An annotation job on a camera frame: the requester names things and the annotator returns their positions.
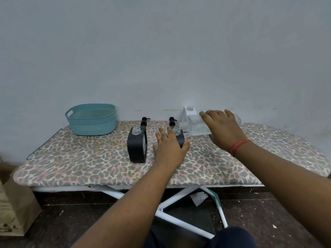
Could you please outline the person's right forearm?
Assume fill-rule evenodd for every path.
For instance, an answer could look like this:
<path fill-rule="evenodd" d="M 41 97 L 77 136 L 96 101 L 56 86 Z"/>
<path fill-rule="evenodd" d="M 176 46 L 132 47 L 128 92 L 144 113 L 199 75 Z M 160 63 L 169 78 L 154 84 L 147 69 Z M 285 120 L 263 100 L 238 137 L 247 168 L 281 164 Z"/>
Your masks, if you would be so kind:
<path fill-rule="evenodd" d="M 230 153 L 326 248 L 331 248 L 331 179 L 244 139 Z"/>

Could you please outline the person's dark trousers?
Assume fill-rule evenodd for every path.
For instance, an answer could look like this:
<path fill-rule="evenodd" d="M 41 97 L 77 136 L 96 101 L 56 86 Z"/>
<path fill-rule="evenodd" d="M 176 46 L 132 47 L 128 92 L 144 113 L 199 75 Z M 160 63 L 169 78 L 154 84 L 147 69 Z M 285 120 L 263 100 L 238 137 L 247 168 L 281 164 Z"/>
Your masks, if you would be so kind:
<path fill-rule="evenodd" d="M 166 246 L 152 231 L 149 231 L 143 248 L 166 248 Z M 231 226 L 219 231 L 200 248 L 258 248 L 258 246 L 248 231 Z"/>

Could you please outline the clear plastic refill bottle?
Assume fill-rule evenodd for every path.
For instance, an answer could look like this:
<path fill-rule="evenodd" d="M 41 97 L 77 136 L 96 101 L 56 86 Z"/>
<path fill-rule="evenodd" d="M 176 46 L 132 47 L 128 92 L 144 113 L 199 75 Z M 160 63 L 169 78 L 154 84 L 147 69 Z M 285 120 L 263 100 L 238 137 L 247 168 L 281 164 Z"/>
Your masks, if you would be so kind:
<path fill-rule="evenodd" d="M 211 134 L 209 127 L 199 114 L 187 115 L 186 112 L 184 112 L 182 119 L 179 122 L 179 127 L 183 132 L 187 132 L 190 136 Z"/>

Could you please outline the person's left hand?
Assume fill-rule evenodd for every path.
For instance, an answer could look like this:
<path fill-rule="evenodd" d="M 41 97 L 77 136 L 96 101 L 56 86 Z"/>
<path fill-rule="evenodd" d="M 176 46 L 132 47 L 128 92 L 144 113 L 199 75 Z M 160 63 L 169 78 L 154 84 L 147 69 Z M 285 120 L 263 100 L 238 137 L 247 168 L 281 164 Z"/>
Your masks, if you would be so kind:
<path fill-rule="evenodd" d="M 177 169 L 183 162 L 186 155 L 181 153 L 180 145 L 170 126 L 167 132 L 160 127 L 156 132 L 157 145 L 153 146 L 155 164 L 165 165 Z"/>

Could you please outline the white metal board legs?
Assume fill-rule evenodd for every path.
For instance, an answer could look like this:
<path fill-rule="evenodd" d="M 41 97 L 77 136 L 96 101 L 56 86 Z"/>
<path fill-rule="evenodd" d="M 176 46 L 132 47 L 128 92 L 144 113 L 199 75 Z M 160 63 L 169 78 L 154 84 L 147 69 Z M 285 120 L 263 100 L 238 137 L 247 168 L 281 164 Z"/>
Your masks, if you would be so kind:
<path fill-rule="evenodd" d="M 178 193 L 171 196 L 169 199 L 165 200 L 164 202 L 161 202 L 158 206 L 155 216 L 162 220 L 165 220 L 169 223 L 172 223 L 178 227 L 184 228 L 188 231 L 198 234 L 204 238 L 211 239 L 214 237 L 214 234 L 204 231 L 194 225 L 184 222 L 184 221 L 164 212 L 164 210 L 167 207 L 173 205 L 174 203 L 178 202 L 185 196 L 188 196 L 190 193 L 192 193 L 198 189 L 201 189 L 203 192 L 205 192 L 207 195 L 209 195 L 214 200 L 218 213 L 220 215 L 221 224 L 224 228 L 227 228 L 228 223 L 226 221 L 218 195 L 204 185 L 189 185 L 189 186 L 183 188 Z M 35 192 L 51 192 L 51 193 L 55 193 L 55 192 L 102 192 L 115 199 L 121 199 L 124 196 L 123 192 L 121 192 L 109 185 L 81 185 L 81 186 L 63 186 L 63 187 L 34 186 L 34 187 L 32 187 L 32 190 Z"/>

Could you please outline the person's right hand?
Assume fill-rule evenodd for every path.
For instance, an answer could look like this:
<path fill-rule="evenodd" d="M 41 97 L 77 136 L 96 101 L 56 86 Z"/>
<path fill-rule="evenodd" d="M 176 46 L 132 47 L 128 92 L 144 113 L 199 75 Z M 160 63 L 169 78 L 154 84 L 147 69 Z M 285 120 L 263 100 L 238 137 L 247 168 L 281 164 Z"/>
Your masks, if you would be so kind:
<path fill-rule="evenodd" d="M 199 115 L 207 124 L 213 136 L 217 139 L 217 142 L 214 142 L 214 144 L 220 149 L 231 153 L 231 149 L 235 146 L 235 144 L 246 139 L 246 136 L 239 127 L 238 123 L 227 122 L 225 120 L 226 114 L 224 111 L 221 121 L 216 122 L 203 111 L 201 111 Z"/>

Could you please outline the teal woven plastic basket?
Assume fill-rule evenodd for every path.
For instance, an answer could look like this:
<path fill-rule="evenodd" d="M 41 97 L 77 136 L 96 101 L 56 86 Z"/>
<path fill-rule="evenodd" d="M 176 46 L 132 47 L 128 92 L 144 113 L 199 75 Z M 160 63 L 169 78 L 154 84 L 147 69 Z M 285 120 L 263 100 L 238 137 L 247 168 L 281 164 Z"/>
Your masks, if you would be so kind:
<path fill-rule="evenodd" d="M 112 104 L 80 104 L 66 111 L 65 117 L 78 136 L 104 136 L 117 126 L 117 112 Z"/>

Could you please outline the brown paper bag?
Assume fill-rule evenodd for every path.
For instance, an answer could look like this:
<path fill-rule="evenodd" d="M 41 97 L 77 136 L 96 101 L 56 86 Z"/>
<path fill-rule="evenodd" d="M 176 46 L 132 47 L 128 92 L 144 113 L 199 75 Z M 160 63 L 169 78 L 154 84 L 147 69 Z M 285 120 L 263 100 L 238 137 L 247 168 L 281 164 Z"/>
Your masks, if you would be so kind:
<path fill-rule="evenodd" d="M 0 236 L 24 236 L 42 212 L 31 188 L 14 182 L 17 168 L 0 162 Z"/>

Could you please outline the person's left forearm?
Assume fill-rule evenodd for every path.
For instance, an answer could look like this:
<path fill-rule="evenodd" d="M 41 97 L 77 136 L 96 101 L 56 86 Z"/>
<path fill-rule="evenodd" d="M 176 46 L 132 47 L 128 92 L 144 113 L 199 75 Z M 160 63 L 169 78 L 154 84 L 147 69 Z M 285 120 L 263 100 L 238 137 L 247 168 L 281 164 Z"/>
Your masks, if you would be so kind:
<path fill-rule="evenodd" d="M 164 248 L 150 228 L 165 188 L 181 163 L 157 161 L 71 248 Z"/>

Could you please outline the crumpled white paper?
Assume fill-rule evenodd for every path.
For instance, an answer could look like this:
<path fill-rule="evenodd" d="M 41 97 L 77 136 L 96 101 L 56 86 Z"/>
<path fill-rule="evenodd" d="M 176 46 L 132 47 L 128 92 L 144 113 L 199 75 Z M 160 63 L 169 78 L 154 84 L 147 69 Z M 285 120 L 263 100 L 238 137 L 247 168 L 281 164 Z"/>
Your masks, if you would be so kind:
<path fill-rule="evenodd" d="M 194 194 L 190 194 L 189 196 L 192 199 L 194 205 L 198 207 L 208 198 L 209 195 L 204 191 L 202 191 L 202 192 L 196 192 Z"/>

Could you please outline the black soap dispenser bottle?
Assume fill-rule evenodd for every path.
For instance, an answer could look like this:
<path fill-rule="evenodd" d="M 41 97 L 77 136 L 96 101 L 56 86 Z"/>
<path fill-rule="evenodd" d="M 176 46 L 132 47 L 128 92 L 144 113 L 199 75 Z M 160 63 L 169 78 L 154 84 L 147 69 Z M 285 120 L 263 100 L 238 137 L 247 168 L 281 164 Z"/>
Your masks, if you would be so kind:
<path fill-rule="evenodd" d="M 177 139 L 178 144 L 180 145 L 180 148 L 182 148 L 185 143 L 185 137 L 184 137 L 183 130 L 177 126 L 172 127 L 172 130 L 176 136 L 176 139 Z"/>
<path fill-rule="evenodd" d="M 130 129 L 127 137 L 127 150 L 131 163 L 146 163 L 147 132 L 145 126 Z"/>

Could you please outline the leopard print ironing board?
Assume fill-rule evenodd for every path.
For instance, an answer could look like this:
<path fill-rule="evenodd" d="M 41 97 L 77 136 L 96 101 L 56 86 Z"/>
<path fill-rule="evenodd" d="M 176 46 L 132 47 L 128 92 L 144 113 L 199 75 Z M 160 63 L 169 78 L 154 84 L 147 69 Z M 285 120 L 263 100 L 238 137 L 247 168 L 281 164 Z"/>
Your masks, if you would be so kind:
<path fill-rule="evenodd" d="M 167 121 L 147 124 L 147 158 L 132 163 L 127 150 L 130 129 L 138 121 L 119 121 L 105 136 L 83 137 L 70 126 L 60 130 L 14 173 L 16 183 L 27 186 L 63 187 L 82 185 L 133 185 L 154 163 L 155 133 Z M 331 162 L 304 138 L 269 126 L 242 123 L 245 135 L 258 146 L 309 171 L 327 177 Z M 190 149 L 184 163 L 176 170 L 169 186 L 186 185 L 262 185 L 242 163 L 219 149 L 209 136 L 189 136 Z"/>

